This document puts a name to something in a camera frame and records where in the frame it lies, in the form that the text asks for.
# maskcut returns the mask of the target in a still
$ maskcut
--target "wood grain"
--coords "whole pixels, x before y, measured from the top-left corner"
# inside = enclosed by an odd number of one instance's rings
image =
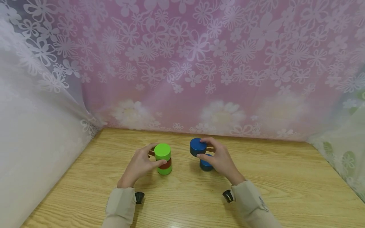
[[[145,193],[132,227],[246,227],[234,203],[222,192],[229,182],[204,172],[189,153],[201,135],[102,130],[87,146],[23,227],[99,227],[111,190],[137,148],[151,142],[172,148],[173,171],[154,170],[135,188]],[[364,228],[365,205],[309,144],[216,137],[225,144],[239,170],[260,189],[284,227]]]

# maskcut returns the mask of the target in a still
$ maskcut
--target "sleeve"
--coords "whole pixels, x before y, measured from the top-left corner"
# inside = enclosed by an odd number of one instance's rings
[[[240,214],[251,228],[282,228],[251,181],[232,186]]]
[[[129,228],[133,223],[135,207],[134,188],[115,188],[109,196],[101,228]]]

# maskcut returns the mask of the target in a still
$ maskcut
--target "blue cylinder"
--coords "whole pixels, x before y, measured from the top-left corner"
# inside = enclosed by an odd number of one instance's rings
[[[213,170],[213,166],[211,164],[209,164],[209,162],[206,162],[206,161],[203,161],[203,160],[200,160],[200,168],[204,171],[211,171]]]
[[[200,138],[195,138],[190,141],[190,153],[195,157],[197,154],[205,154],[207,149],[207,144],[201,143],[200,140]]]

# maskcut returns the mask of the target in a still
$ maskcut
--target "finger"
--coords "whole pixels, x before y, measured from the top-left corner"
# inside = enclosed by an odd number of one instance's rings
[[[157,145],[158,145],[158,143],[150,143],[147,146],[145,146],[144,148],[141,148],[141,151],[148,154],[148,152],[150,152],[150,150]]]
[[[215,148],[207,148],[206,151],[215,153]]]
[[[202,138],[200,140],[201,143],[209,143],[211,145],[213,145],[214,147],[219,147],[221,146],[222,144],[220,142],[218,142],[217,140],[215,140],[214,138],[212,137],[209,137],[209,138]]]
[[[153,156],[153,157],[155,156],[155,152],[153,152],[153,151],[149,151],[148,154]]]
[[[152,162],[152,168],[157,168],[162,166],[163,164],[166,164],[167,161],[166,160],[158,160],[156,162]]]
[[[215,159],[214,157],[208,156],[206,154],[198,154],[197,157],[200,158],[203,161],[208,162],[211,165],[213,165],[214,159]]]

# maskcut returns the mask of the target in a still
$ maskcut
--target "right hand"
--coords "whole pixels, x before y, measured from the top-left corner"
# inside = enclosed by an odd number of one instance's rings
[[[246,181],[245,177],[235,166],[225,145],[214,138],[202,138],[200,142],[207,143],[207,146],[212,146],[214,148],[214,156],[210,157],[206,154],[198,154],[198,158],[209,162],[209,164],[211,164],[217,172],[225,176],[232,185],[238,185]]]

